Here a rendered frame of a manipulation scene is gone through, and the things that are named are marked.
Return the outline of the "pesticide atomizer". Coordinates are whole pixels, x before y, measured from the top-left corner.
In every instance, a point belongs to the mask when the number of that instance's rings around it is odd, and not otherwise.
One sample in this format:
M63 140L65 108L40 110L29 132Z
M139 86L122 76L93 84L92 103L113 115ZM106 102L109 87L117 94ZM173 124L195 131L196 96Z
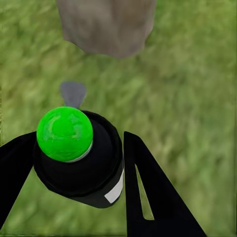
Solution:
M60 86L65 107L51 110L37 128L33 167L46 187L96 208L109 208L124 185L123 142L104 117L78 110L88 88L77 81Z

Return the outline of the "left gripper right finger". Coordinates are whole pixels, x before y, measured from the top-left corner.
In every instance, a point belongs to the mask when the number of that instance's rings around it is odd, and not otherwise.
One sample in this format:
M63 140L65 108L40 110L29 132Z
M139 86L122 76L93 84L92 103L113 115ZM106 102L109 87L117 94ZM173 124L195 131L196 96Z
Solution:
M124 132L122 147L127 237L207 237L143 140L130 132ZM143 217L135 164L154 221Z

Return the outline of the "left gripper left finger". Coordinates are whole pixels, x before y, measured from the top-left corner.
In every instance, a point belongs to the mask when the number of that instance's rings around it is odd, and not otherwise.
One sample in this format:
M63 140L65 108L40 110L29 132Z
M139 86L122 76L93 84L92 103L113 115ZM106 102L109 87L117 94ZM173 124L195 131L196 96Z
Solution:
M35 131L0 147L0 230L34 164L36 140Z

